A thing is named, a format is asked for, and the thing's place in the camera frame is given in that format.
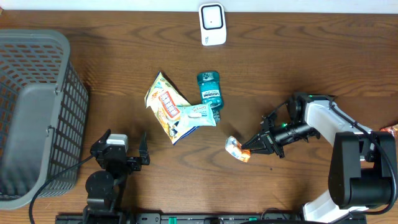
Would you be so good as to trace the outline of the yellow snack bag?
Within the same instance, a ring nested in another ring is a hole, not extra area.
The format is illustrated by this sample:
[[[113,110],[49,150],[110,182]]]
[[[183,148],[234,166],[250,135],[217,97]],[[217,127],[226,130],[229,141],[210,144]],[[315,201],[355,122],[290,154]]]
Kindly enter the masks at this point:
[[[156,75],[144,100],[145,107],[151,108],[173,145],[198,129],[195,126],[184,126],[180,122],[182,110],[191,104],[172,86],[162,72]]]

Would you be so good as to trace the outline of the orange Kleenex tissue pack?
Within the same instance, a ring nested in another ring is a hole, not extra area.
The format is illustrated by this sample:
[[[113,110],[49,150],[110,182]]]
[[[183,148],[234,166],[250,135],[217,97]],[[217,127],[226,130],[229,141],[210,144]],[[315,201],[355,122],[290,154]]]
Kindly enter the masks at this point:
[[[233,136],[226,140],[225,150],[241,162],[248,162],[251,157],[250,150],[242,149],[241,143]]]

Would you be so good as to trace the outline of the blue mouthwash bottle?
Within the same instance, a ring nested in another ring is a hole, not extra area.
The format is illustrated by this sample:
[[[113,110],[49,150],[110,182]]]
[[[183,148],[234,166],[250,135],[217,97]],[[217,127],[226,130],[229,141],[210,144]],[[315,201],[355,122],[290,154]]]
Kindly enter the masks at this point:
[[[216,71],[202,72],[197,75],[197,83],[200,89],[202,103],[211,103],[214,119],[221,121],[220,111],[224,107],[221,96],[220,75]]]

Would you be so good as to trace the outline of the pale green wipes pack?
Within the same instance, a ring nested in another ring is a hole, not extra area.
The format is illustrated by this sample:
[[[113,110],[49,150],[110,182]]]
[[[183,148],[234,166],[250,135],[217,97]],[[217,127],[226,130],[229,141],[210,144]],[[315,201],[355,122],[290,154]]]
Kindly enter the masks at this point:
[[[211,103],[193,106],[179,106],[180,123],[183,127],[216,126]]]

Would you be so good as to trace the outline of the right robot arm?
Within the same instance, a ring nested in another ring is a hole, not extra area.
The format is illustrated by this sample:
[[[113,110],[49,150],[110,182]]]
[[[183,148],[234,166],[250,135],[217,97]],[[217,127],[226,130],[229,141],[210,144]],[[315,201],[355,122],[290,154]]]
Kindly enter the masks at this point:
[[[373,131],[339,109],[331,95],[294,93],[284,102],[290,122],[275,124],[273,111],[263,117],[260,131],[242,145],[253,154],[277,154],[284,146],[310,137],[332,146],[328,188],[300,211],[264,212],[260,223],[366,223],[397,201],[396,140],[391,133]]]

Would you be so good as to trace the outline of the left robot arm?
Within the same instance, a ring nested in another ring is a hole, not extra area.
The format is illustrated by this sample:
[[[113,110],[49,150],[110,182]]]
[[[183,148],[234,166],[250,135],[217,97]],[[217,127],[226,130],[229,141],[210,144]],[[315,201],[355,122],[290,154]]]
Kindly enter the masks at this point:
[[[134,216],[122,210],[120,204],[129,175],[150,164],[146,137],[146,134],[141,136],[139,155],[136,157],[127,156],[128,137],[113,134],[110,129],[93,143],[90,153],[101,170],[92,173],[86,180],[88,196],[83,210],[83,224],[132,222]]]

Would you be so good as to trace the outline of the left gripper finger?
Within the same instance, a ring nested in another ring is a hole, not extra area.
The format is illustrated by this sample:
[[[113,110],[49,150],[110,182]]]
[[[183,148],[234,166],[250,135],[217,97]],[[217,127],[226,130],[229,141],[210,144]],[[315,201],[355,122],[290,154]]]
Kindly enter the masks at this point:
[[[111,130],[107,129],[106,132],[98,139],[98,144],[106,144],[106,141],[108,140],[109,136],[111,134]]]
[[[147,134],[144,133],[141,136],[140,145],[139,145],[139,155],[141,159],[149,158],[149,151],[147,147]]]

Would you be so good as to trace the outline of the red Top snack bar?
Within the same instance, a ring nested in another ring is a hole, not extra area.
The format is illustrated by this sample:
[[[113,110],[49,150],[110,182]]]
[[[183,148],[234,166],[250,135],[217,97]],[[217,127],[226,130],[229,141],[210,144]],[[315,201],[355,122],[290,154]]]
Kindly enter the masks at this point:
[[[392,125],[392,126],[388,126],[385,128],[381,128],[380,131],[383,132],[388,132],[390,134],[392,134],[396,139],[398,137],[398,124]]]

